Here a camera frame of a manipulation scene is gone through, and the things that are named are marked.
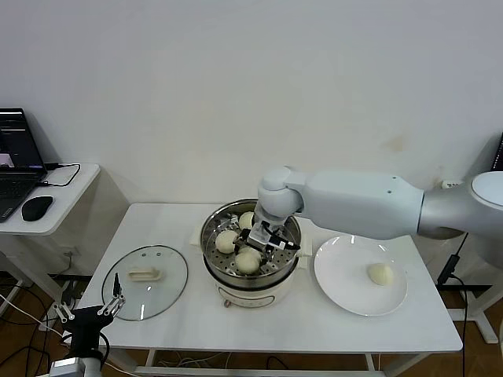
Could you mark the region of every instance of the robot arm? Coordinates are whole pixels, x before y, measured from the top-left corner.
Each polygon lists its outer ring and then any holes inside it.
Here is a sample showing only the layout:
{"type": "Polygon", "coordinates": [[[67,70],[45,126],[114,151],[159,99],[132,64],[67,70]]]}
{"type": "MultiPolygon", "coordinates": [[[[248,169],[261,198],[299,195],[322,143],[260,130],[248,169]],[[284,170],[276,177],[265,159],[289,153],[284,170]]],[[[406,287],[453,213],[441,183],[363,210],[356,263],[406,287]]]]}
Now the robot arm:
{"type": "Polygon", "coordinates": [[[472,232],[503,239],[503,172],[490,172],[448,190],[424,192],[393,175],[288,167],[259,185],[255,225],[248,241],[262,249],[290,215],[322,228],[388,240],[419,233],[437,239],[472,232]]]}

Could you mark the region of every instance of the glass lid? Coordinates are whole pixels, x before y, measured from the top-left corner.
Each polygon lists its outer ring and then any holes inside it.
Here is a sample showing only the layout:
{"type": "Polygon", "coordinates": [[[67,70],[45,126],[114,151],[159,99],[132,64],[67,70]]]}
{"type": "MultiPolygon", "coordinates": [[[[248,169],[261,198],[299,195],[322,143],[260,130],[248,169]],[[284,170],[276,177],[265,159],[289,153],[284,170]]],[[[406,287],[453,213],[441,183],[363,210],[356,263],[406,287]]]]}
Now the glass lid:
{"type": "Polygon", "coordinates": [[[103,302],[112,299],[116,273],[126,301],[117,314],[123,320],[146,320],[172,306],[187,283],[183,256],[168,246],[140,247],[120,259],[108,271],[101,288],[103,302]]]}

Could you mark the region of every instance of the computer mouse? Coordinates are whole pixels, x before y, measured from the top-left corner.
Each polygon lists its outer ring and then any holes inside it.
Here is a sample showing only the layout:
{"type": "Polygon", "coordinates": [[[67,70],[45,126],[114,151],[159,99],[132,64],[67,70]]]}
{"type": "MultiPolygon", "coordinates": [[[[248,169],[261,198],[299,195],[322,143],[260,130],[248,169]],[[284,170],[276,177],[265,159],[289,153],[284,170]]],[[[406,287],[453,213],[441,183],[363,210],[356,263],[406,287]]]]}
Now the computer mouse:
{"type": "Polygon", "coordinates": [[[53,202],[52,196],[37,196],[23,204],[21,213],[25,221],[36,221],[42,218],[47,212],[47,208],[53,202]]]}

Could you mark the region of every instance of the laptop screen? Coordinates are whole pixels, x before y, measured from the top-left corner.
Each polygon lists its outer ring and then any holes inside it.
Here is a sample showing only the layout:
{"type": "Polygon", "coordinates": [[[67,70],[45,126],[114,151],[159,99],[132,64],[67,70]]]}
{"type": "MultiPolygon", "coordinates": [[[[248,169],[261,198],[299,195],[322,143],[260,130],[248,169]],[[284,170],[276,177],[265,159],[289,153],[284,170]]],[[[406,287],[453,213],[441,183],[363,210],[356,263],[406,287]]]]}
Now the laptop screen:
{"type": "Polygon", "coordinates": [[[0,172],[46,172],[20,108],[0,108],[0,172]]]}

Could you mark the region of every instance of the laptop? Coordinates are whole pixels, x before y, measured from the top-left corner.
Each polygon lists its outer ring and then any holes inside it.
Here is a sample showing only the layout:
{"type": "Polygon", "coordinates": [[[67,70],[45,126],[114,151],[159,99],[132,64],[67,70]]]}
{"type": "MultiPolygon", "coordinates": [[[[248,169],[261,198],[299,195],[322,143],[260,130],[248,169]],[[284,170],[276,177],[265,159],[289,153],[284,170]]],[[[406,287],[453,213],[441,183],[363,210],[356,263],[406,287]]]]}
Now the laptop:
{"type": "Polygon", "coordinates": [[[0,108],[0,222],[24,202],[47,170],[22,108],[0,108]]]}

